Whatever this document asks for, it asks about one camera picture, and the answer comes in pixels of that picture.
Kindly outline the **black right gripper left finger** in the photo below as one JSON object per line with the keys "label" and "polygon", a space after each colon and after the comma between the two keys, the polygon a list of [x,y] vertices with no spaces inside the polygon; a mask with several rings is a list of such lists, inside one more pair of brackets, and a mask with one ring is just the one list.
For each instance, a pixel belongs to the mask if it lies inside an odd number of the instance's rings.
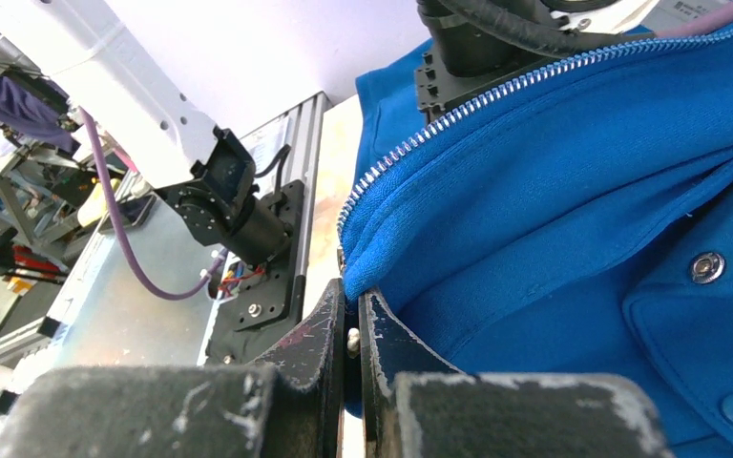
{"label": "black right gripper left finger", "polygon": [[345,295],[248,364],[68,367],[39,377],[0,434],[0,457],[337,457]]}

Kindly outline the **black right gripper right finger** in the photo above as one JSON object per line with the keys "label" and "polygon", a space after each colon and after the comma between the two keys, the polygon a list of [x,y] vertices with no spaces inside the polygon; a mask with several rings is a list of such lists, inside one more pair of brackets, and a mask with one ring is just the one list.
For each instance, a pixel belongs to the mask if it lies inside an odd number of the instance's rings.
{"label": "black right gripper right finger", "polygon": [[359,299],[369,457],[668,457],[660,416],[614,374],[484,373],[446,362],[391,312]]}

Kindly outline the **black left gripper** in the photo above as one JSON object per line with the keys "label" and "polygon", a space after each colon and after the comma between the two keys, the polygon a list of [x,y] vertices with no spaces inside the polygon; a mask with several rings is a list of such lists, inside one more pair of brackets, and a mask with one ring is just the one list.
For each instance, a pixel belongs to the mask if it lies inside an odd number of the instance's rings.
{"label": "black left gripper", "polygon": [[[419,1],[417,11],[432,38],[414,74],[417,107],[430,123],[506,80],[555,59],[534,51],[534,41],[500,39],[449,9],[454,1]],[[509,17],[565,34],[622,34],[636,28],[656,1],[491,1]]]}

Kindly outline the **blue zip jacket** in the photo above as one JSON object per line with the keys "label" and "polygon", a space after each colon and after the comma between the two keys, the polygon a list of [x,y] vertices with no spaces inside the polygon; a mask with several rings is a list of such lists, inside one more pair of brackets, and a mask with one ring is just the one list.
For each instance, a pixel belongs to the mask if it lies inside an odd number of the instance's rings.
{"label": "blue zip jacket", "polygon": [[425,124],[428,49],[356,81],[348,306],[380,290],[468,372],[626,377],[677,456],[733,457],[733,23],[566,57]]}

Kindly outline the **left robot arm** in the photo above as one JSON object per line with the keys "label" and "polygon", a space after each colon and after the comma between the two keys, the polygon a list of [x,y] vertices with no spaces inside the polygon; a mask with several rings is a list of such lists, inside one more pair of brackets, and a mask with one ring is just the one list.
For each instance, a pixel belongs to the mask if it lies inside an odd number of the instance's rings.
{"label": "left robot arm", "polygon": [[[458,76],[493,73],[518,52],[564,56],[621,41],[651,1],[420,1]],[[251,155],[199,110],[103,1],[0,1],[0,33],[104,127],[201,244],[249,264],[287,250],[287,226],[259,200]]]}

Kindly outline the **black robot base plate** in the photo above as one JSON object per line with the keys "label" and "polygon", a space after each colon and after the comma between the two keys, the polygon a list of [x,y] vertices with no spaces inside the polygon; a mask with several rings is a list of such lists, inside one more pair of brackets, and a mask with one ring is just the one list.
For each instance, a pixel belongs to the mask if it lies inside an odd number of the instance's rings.
{"label": "black robot base plate", "polygon": [[309,230],[307,190],[300,180],[281,189],[280,200],[264,200],[278,211],[290,232],[290,245],[255,273],[248,268],[231,295],[214,304],[212,332],[204,349],[205,364],[246,364],[275,345],[303,318]]}

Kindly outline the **aluminium frame rail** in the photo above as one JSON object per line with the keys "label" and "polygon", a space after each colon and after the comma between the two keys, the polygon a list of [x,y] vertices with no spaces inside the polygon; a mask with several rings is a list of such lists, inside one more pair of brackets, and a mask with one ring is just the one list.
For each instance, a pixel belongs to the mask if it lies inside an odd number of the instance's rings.
{"label": "aluminium frame rail", "polygon": [[[292,146],[283,170],[283,190],[299,191],[303,184],[300,222],[312,223],[313,194],[323,114],[324,93],[309,97],[247,135],[257,140],[256,157],[270,145]],[[186,226],[165,204],[153,202],[152,213],[128,234],[137,260],[159,287],[186,290],[199,278],[199,268],[214,259],[210,248],[192,240]],[[38,374],[61,364],[202,364],[210,322],[223,301],[210,301],[205,292],[180,302],[167,302],[138,284],[113,234],[98,231],[76,242],[81,253],[49,314],[0,338],[0,416],[6,415],[19,393]],[[156,242],[174,248],[178,271],[164,271],[154,260]]]}

